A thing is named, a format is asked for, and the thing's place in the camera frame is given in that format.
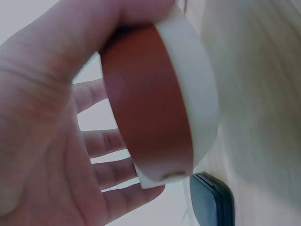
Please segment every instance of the cardboard core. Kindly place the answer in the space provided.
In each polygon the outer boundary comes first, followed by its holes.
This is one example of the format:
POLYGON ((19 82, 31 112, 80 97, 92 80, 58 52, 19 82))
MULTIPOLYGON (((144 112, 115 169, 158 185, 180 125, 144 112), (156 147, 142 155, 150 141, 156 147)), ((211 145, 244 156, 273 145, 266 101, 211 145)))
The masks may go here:
POLYGON ((112 111, 136 167, 158 182, 190 176, 190 125, 173 65, 155 26, 119 29, 101 57, 112 111))

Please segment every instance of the black phone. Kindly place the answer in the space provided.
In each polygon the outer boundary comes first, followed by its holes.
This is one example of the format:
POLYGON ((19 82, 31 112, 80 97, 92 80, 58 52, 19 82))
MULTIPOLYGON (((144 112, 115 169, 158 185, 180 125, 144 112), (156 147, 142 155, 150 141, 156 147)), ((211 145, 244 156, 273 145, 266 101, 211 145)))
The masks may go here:
POLYGON ((203 172, 190 177, 194 214, 200 226, 234 226, 234 199, 229 187, 203 172))

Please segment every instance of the tape roll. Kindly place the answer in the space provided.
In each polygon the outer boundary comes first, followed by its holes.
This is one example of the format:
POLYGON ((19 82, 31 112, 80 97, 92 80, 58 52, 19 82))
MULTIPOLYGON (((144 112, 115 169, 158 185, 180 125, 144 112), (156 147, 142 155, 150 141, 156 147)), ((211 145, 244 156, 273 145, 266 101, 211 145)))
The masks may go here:
POLYGON ((190 176, 215 139, 218 98, 205 49, 185 16, 175 7, 156 24, 119 29, 101 58, 142 187, 190 176))

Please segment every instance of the hand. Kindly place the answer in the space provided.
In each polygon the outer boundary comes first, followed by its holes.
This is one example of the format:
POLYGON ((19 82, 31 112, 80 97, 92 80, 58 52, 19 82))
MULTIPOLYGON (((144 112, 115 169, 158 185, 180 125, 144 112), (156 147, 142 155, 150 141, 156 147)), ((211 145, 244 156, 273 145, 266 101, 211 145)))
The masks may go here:
POLYGON ((164 188, 101 190, 136 177, 118 130, 81 132, 77 114, 106 98, 73 78, 120 25, 160 19, 173 0, 61 0, 0 46, 0 225, 99 226, 164 188))

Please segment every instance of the wooden surface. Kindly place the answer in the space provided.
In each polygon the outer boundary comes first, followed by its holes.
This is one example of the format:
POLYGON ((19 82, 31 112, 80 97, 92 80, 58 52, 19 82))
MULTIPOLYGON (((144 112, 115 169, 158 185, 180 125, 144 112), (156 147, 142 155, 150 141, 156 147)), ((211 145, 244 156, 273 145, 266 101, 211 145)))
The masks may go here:
POLYGON ((188 0, 186 14, 221 106, 218 138, 195 171, 228 184, 237 226, 301 225, 301 1, 188 0))

